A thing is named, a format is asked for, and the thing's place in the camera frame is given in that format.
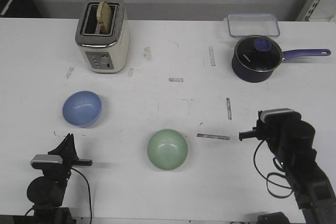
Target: plastic container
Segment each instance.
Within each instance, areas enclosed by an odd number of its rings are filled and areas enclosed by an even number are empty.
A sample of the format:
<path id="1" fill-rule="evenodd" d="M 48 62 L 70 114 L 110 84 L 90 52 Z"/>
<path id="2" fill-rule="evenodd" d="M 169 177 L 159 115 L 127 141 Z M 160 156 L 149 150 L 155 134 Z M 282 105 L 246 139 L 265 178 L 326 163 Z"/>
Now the plastic container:
<path id="1" fill-rule="evenodd" d="M 229 34 L 234 38 L 280 35 L 277 17 L 271 13 L 233 13 L 227 15 L 227 23 Z"/>

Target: purple handle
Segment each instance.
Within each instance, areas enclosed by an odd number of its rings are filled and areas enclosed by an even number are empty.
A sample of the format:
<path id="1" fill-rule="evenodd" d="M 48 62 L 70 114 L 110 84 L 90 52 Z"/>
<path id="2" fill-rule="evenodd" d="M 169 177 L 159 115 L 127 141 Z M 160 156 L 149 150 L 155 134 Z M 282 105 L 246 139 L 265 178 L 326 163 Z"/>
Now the purple handle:
<path id="1" fill-rule="evenodd" d="M 331 51 L 329 49 L 297 49 L 284 51 L 283 60 L 289 60 L 301 56 L 329 56 Z"/>

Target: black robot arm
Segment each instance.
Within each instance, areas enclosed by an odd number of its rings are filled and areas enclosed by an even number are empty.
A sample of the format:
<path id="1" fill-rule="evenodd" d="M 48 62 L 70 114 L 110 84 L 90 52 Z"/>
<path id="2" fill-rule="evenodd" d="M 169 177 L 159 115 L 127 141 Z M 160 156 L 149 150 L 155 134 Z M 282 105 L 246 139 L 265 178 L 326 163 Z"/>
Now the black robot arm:
<path id="1" fill-rule="evenodd" d="M 76 223 L 68 208 L 61 208 L 73 165 L 90 166 L 92 160 L 79 159 L 74 135 L 68 134 L 60 145 L 46 155 L 36 155 L 30 162 L 43 176 L 34 179 L 27 188 L 27 197 L 34 203 L 33 223 Z"/>
<path id="2" fill-rule="evenodd" d="M 313 126 L 291 109 L 259 111 L 258 117 L 256 127 L 239 133 L 239 139 L 256 137 L 267 142 L 285 171 L 307 224 L 335 224 L 336 197 L 329 179 L 315 161 Z"/>

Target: white table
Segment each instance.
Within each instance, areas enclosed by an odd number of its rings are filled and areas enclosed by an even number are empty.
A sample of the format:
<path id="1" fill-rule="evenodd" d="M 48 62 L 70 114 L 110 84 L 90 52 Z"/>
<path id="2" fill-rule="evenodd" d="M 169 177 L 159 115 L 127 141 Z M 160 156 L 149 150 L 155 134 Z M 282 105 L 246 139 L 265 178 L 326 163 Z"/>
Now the white table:
<path id="1" fill-rule="evenodd" d="M 23 215 L 32 206 L 26 189 L 41 171 L 30 160 L 70 132 L 78 156 L 93 159 L 81 171 L 90 181 L 95 217 L 256 221 L 261 213 L 282 211 L 291 222 L 301 222 L 294 196 L 273 198 L 254 170 L 259 142 L 238 140 L 239 131 L 255 126 L 258 110 L 276 108 L 294 109 L 315 127 L 317 162 L 336 188 L 334 54 L 284 62 L 268 80 L 248 83 L 232 71 L 236 41 L 223 22 L 131 20 L 125 68 L 97 74 L 75 44 L 76 25 L 75 19 L 0 19 L 0 214 Z M 279 26 L 276 41 L 283 50 L 336 52 L 334 23 Z M 80 90 L 103 100 L 101 117 L 85 129 L 69 125 L 61 113 L 66 98 Z M 182 132 L 188 142 L 186 162 L 172 171 L 155 168 L 146 155 L 149 138 L 163 128 Z M 262 146 L 257 163 L 264 174 L 275 170 L 271 159 Z M 89 216 L 86 184 L 76 173 L 63 206 L 73 216 Z"/>

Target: cable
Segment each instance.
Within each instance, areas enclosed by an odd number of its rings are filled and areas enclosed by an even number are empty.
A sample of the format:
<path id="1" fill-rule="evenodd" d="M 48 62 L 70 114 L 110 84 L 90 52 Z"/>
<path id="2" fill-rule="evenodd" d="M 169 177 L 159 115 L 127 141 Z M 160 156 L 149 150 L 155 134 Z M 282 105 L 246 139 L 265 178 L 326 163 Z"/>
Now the cable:
<path id="1" fill-rule="evenodd" d="M 30 211 L 32 211 L 33 208 L 30 208 L 26 213 L 25 215 L 23 216 L 23 219 L 22 219 L 22 224 L 25 224 L 26 222 L 26 216 L 30 213 Z"/>
<path id="2" fill-rule="evenodd" d="M 256 155 L 257 155 L 257 152 L 258 152 L 260 146 L 264 143 L 264 141 L 265 141 L 265 140 L 262 140 L 262 141 L 260 142 L 260 144 L 257 146 L 256 150 L 254 151 L 254 154 L 253 154 L 253 164 L 254 164 L 254 168 L 257 170 L 257 172 L 259 173 L 259 175 L 260 175 L 261 177 L 263 177 L 263 178 L 266 180 L 267 183 L 271 183 L 271 184 L 273 184 L 273 185 L 276 185 L 276 186 L 279 186 L 279 187 L 282 187 L 282 188 L 285 188 L 285 189 L 292 189 L 292 188 L 289 187 L 289 186 L 283 186 L 283 185 L 277 184 L 277 183 L 275 183 L 275 182 L 269 180 L 269 179 L 268 179 L 269 176 L 268 176 L 268 177 L 265 177 L 265 176 L 259 171 L 259 169 L 258 169 L 258 167 L 257 167 L 257 164 L 256 164 Z"/>
<path id="3" fill-rule="evenodd" d="M 76 173 L 80 174 L 86 181 L 86 183 L 88 184 L 88 191 L 89 191 L 89 205 L 90 205 L 90 224 L 92 224 L 92 203 L 91 203 L 91 190 L 90 190 L 90 185 L 89 185 L 89 181 L 85 178 L 84 174 L 81 173 L 80 171 L 71 168 L 71 170 L 74 170 Z"/>
<path id="4" fill-rule="evenodd" d="M 284 178 L 286 179 L 285 175 L 283 174 L 280 174 L 280 173 L 269 173 L 267 174 L 267 180 L 266 180 L 266 187 L 267 187 L 267 191 L 269 194 L 271 194 L 273 197 L 277 198 L 277 199 L 286 199 L 288 198 L 289 196 L 291 196 L 291 194 L 294 192 L 294 190 L 292 189 L 291 192 L 287 195 L 276 195 L 274 193 L 272 193 L 268 187 L 268 182 L 269 182 L 269 177 L 270 176 L 279 176 L 280 178 Z"/>

